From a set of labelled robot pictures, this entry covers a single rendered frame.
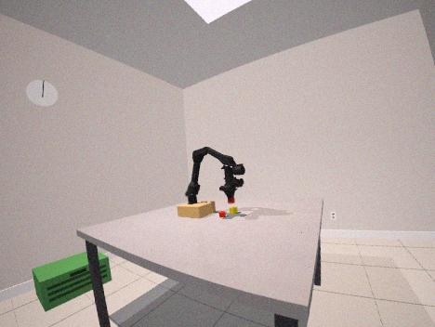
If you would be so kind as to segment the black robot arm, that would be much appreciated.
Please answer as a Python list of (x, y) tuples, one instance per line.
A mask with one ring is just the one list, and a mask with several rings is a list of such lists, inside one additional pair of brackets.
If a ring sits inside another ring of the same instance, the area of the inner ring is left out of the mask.
[[(195, 150), (192, 153), (193, 168), (191, 183), (189, 184), (187, 191), (185, 192), (185, 197), (188, 197), (187, 204), (198, 203), (196, 195), (198, 195), (198, 191), (200, 190), (200, 185), (198, 184), (200, 164), (207, 153), (219, 159), (219, 161), (224, 164), (221, 169), (224, 169), (225, 176), (233, 176), (233, 174), (239, 176), (244, 175), (245, 173), (243, 164), (237, 164), (231, 156), (221, 154), (218, 151), (211, 149), (210, 147), (203, 147), (202, 149)], [(231, 184), (242, 187), (244, 184), (244, 180), (242, 178), (237, 179), (236, 177), (234, 177)]]

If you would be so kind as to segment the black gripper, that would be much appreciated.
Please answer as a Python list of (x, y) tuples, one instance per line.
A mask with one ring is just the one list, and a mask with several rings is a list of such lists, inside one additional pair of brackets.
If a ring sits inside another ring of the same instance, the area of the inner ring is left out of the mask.
[(224, 177), (224, 179), (225, 179), (224, 186), (220, 186), (219, 187), (219, 190), (223, 190), (224, 191), (224, 193), (228, 197), (229, 201), (231, 201), (231, 198), (234, 198), (234, 193), (237, 190), (236, 188), (240, 188), (239, 186), (237, 186), (235, 184), (234, 185), (231, 184), (232, 183), (232, 179), (234, 177), (235, 176), (225, 176)]

